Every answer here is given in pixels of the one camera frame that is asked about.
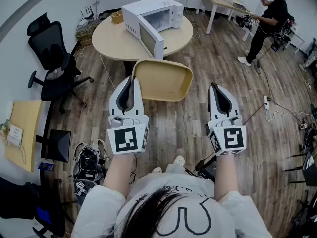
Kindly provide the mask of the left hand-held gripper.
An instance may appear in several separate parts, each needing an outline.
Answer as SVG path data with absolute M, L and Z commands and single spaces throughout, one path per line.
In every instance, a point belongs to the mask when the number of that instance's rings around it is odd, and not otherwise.
M 135 76 L 127 77 L 116 87 L 109 100 L 109 114 L 107 134 L 113 154 L 145 152 L 149 117 L 143 115 L 141 87 Z

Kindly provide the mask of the beige plastic tray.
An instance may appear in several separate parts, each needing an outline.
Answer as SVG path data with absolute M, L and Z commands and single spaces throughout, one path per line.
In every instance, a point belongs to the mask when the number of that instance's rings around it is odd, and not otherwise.
M 165 102 L 183 100 L 193 81 L 190 68 L 162 59 L 138 60 L 132 76 L 139 81 L 143 99 Z

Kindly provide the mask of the white microwave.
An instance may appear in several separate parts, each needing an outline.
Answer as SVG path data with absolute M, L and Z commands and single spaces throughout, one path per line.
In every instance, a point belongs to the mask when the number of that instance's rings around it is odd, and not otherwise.
M 163 59 L 164 38 L 160 32 L 179 28 L 184 5 L 174 0 L 141 0 L 122 7 L 126 30 L 136 37 L 150 57 Z

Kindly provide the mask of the person's left forearm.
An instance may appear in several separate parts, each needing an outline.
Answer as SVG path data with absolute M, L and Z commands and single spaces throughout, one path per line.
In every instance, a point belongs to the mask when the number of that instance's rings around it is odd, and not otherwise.
M 133 166 L 132 154 L 117 154 L 112 158 L 110 167 L 106 173 L 103 186 L 119 192 L 125 198 L 130 188 L 130 173 Z

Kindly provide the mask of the round wooden table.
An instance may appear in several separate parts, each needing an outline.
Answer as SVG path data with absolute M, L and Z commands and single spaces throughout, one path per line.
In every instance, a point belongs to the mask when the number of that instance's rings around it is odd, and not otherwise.
M 193 36 L 193 26 L 183 16 L 183 22 L 179 28 L 166 29 L 160 34 L 164 38 L 164 58 L 181 50 L 189 43 Z M 113 60 L 137 61 L 152 58 L 139 40 L 126 30 L 124 21 L 114 24 L 111 16 L 102 21 L 95 29 L 92 44 L 101 55 Z

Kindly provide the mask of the person's grey trousers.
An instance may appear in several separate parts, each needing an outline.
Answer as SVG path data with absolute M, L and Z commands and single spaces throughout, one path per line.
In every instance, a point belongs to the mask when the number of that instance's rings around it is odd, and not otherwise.
M 187 175 L 188 173 L 185 171 L 185 167 L 178 163 L 168 164 L 165 170 L 166 173 L 173 174 L 183 174 Z

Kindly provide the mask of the yellow wooden organizer box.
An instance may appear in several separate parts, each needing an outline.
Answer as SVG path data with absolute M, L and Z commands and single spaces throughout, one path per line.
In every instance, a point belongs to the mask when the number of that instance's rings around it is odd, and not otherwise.
M 111 20 L 114 24 L 120 24 L 123 20 L 123 12 L 122 10 L 119 10 L 117 12 L 114 12 L 111 14 Z

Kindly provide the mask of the router with black antennas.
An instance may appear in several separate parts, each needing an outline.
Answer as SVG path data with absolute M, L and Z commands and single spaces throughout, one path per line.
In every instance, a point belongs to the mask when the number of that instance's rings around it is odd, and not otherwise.
M 94 17 L 93 10 L 91 6 L 87 6 L 84 9 L 80 9 L 81 17 L 88 20 Z

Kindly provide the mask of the open cardboard box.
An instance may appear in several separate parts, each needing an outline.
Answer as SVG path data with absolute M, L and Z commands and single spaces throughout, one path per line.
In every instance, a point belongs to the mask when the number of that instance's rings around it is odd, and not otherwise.
M 231 5 L 233 7 L 235 7 L 236 9 L 239 9 L 241 11 L 245 11 L 245 12 L 250 12 L 247 7 L 245 6 L 245 4 L 243 2 L 241 2 L 240 0 L 229 0 Z

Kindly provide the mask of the small blue box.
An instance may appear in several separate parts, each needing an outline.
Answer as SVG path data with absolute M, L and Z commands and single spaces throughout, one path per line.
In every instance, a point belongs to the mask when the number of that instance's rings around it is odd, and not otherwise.
M 52 171 L 54 167 L 55 167 L 55 163 L 40 162 L 38 169 L 42 171 Z

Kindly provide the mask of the light wooden desk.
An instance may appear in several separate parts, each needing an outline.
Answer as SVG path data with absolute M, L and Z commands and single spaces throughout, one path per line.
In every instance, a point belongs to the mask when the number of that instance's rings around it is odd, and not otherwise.
M 15 101 L 9 121 L 23 130 L 21 147 L 5 144 L 4 155 L 23 169 L 34 171 L 34 153 L 42 101 Z

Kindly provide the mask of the black metal stand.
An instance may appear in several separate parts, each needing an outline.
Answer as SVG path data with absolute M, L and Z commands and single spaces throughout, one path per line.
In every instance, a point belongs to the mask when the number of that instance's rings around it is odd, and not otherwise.
M 308 187 L 317 187 L 317 163 L 311 153 L 307 153 L 301 166 L 286 169 L 285 172 L 301 170 L 304 176 L 302 181 L 290 181 L 290 184 L 304 183 Z

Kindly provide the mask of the person's white printed t-shirt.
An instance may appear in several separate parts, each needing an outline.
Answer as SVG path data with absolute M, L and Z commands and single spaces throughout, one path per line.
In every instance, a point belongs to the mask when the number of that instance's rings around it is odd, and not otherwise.
M 272 238 L 251 197 L 232 191 L 216 201 L 210 180 L 176 173 L 150 173 L 134 184 L 128 197 L 95 186 L 81 206 L 72 236 L 119 238 L 129 211 L 160 188 L 178 199 L 155 226 L 153 238 Z

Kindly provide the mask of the white paper card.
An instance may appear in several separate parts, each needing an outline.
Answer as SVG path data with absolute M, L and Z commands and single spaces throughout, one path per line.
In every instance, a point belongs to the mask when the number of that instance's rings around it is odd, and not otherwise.
M 23 129 L 11 125 L 7 136 L 8 142 L 20 147 L 22 143 Z

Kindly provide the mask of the black chair with blue item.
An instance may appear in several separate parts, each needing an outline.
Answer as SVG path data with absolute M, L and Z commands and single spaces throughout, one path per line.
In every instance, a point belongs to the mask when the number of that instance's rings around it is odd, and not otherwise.
M 49 187 L 25 183 L 13 184 L 0 177 L 0 217 L 3 219 L 36 219 L 43 231 L 63 237 L 65 217 L 58 194 Z

